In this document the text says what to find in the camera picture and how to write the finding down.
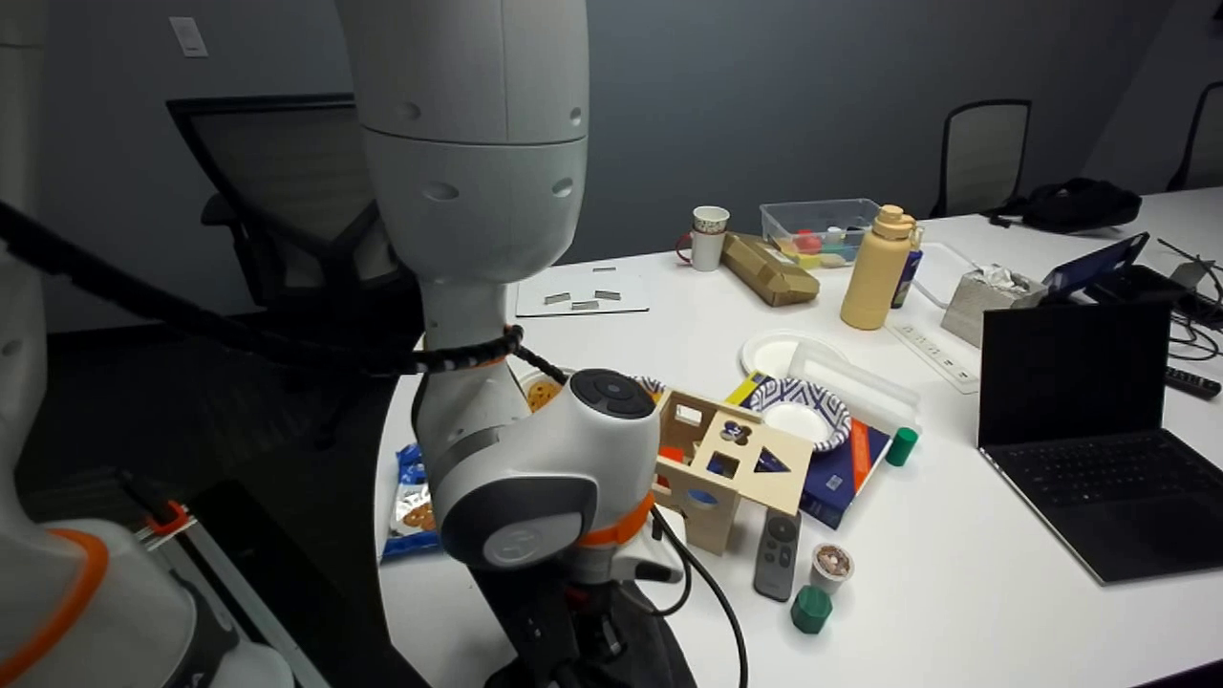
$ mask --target wall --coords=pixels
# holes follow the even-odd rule
[[[329,0],[56,0],[50,221],[216,310],[249,310],[163,99],[349,86]],[[1171,0],[590,0],[593,161],[577,255],[669,249],[691,203],[934,207],[962,99],[1030,96],[1030,184],[1083,168]],[[199,16],[212,62],[163,16]],[[123,322],[55,286],[55,329]]]
[[[1202,86],[1223,81],[1216,12],[1221,0],[1174,3],[1088,155],[1088,176],[1137,192],[1163,192],[1174,179]]]

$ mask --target office chair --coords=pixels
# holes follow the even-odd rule
[[[171,99],[170,112],[218,188],[203,226],[228,226],[276,329],[414,348],[425,324],[418,275],[391,252],[352,96]],[[325,380],[315,443],[332,443],[357,396],[362,380]]]
[[[1030,99],[980,99],[947,113],[942,212],[984,212],[1018,198],[1030,148]]]
[[[1223,184],[1223,81],[1209,83],[1198,99],[1183,164],[1171,179],[1176,188],[1221,188]]]

